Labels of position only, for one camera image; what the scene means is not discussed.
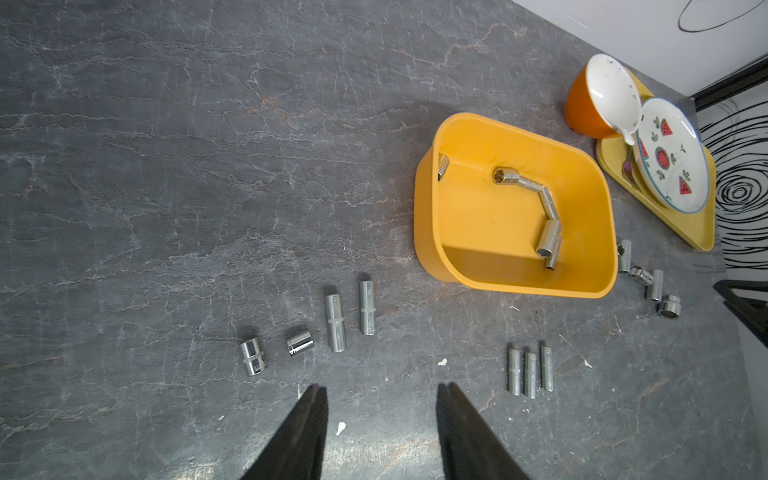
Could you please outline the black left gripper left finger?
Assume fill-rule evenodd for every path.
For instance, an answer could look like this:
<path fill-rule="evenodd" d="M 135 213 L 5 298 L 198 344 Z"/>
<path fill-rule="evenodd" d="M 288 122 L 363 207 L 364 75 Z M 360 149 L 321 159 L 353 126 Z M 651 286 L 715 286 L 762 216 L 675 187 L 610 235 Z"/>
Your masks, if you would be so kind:
<path fill-rule="evenodd" d="M 328 412 L 327 389 L 310 385 L 242 479 L 320 479 Z"/>

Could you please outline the short silver socket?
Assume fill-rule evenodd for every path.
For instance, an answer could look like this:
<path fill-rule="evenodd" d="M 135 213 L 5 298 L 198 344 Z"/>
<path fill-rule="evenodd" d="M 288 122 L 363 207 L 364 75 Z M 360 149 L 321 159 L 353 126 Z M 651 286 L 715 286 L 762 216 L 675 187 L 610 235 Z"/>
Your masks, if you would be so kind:
<path fill-rule="evenodd" d="M 314 339 L 308 330 L 301 331 L 286 340 L 288 354 L 293 357 L 314 347 Z"/>

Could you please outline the short ringed socket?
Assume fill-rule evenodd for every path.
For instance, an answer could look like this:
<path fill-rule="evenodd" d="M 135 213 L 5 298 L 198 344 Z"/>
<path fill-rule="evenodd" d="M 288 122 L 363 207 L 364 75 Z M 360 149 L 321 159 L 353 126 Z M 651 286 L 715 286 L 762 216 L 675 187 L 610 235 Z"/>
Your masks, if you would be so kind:
<path fill-rule="evenodd" d="M 246 340 L 239 345 L 242 364 L 249 377 L 259 375 L 267 368 L 264 352 L 256 337 Z"/>

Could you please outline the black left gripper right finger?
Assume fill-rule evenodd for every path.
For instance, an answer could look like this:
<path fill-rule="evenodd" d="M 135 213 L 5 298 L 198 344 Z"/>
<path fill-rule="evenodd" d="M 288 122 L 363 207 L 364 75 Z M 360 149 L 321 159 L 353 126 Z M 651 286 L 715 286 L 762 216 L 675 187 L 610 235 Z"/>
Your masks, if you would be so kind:
<path fill-rule="evenodd" d="M 436 419 L 446 479 L 529 479 L 456 383 L 438 386 Z"/>

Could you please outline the small socket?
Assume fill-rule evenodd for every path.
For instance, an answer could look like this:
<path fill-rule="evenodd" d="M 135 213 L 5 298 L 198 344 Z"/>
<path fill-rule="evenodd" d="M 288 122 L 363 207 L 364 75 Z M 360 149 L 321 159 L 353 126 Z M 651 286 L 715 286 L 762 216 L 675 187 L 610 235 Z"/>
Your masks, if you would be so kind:
<path fill-rule="evenodd" d="M 629 270 L 628 275 L 631 279 L 644 286 L 650 286 L 654 283 L 653 274 L 642 266 L 632 267 Z"/>

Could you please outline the vertical long silver socket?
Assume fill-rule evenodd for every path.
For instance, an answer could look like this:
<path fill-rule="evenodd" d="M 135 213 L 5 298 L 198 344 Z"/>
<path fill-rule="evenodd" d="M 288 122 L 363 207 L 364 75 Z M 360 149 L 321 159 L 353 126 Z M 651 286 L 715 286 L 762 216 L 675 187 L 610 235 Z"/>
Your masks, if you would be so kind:
<path fill-rule="evenodd" d="M 346 350 L 346 331 L 341 297 L 338 293 L 325 297 L 326 319 L 328 323 L 329 345 L 334 353 Z"/>

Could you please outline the short wide socket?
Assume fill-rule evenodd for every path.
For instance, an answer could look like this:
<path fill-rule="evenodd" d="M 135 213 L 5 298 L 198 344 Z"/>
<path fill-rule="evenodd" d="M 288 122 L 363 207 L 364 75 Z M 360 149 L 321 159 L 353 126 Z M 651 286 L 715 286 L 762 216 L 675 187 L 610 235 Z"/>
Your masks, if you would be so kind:
<path fill-rule="evenodd" d="M 665 319 L 677 319 L 682 311 L 681 299 L 676 295 L 664 295 L 657 305 L 657 313 Z"/>

